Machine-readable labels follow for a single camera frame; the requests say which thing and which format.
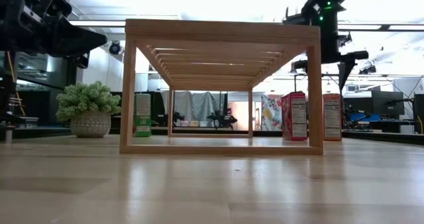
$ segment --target wooden shelf structure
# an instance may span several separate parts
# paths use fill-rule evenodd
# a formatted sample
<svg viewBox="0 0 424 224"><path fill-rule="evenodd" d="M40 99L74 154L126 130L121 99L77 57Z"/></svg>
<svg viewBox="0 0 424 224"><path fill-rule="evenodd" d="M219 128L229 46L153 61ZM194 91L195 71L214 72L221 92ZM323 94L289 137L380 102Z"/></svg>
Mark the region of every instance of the wooden shelf structure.
<svg viewBox="0 0 424 224"><path fill-rule="evenodd" d="M176 90L248 92L250 122L248 135L243 136L246 138L252 138L253 134L252 89L295 56L306 51L309 106L313 107L313 111L309 112L309 147L299 147L299 150L292 146L280 148L281 154L286 153L285 150L288 154L322 154L321 47L318 27L277 23L128 19L125 33L121 152L154 152L147 150L145 145L132 145L136 49L139 49L170 86L169 111L173 110L172 101ZM187 134L172 133L172 112L168 113L168 136L187 137ZM189 137L216 138L228 135ZM182 152L190 148L201 147L185 147ZM234 147L209 148L222 150L215 151L214 154L237 154L234 153ZM164 153L166 149L162 147L158 150Z"/></svg>

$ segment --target white textured pot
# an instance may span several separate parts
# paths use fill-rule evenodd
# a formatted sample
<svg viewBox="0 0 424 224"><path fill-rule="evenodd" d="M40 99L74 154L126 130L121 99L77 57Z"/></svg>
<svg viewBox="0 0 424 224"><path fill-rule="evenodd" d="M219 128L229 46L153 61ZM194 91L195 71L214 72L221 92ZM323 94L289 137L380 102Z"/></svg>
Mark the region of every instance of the white textured pot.
<svg viewBox="0 0 424 224"><path fill-rule="evenodd" d="M111 130L111 115L105 112L85 112L71 119L71 132L79 138L101 138Z"/></svg>

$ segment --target gray curtain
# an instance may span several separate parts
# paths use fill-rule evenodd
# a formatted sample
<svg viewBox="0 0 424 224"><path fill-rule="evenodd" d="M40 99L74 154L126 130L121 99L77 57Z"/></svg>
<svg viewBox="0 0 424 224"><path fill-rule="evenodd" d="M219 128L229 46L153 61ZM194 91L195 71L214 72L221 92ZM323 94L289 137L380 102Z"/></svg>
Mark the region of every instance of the gray curtain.
<svg viewBox="0 0 424 224"><path fill-rule="evenodd" d="M169 91L162 91L165 113L168 113ZM189 91L175 92L174 111L185 116L186 121L210 121L206 117L212 112L223 110L224 94L221 94L221 104L219 103L219 93L191 93Z"/></svg>

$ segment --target colorful poster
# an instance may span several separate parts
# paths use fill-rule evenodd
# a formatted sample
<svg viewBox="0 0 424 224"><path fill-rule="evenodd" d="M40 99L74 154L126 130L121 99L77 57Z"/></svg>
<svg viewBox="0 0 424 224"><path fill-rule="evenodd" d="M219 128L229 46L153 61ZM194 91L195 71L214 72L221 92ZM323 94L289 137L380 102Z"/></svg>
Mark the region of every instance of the colorful poster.
<svg viewBox="0 0 424 224"><path fill-rule="evenodd" d="M262 130L281 131L281 95L262 95Z"/></svg>

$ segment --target computer monitor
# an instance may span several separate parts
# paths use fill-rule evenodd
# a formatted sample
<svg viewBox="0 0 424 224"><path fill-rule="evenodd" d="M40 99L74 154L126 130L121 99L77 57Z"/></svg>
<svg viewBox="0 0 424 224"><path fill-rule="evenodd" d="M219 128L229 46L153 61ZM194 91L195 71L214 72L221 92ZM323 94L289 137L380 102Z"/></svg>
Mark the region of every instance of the computer monitor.
<svg viewBox="0 0 424 224"><path fill-rule="evenodd" d="M371 91L372 112L381 115L405 115L403 93L395 91Z"/></svg>

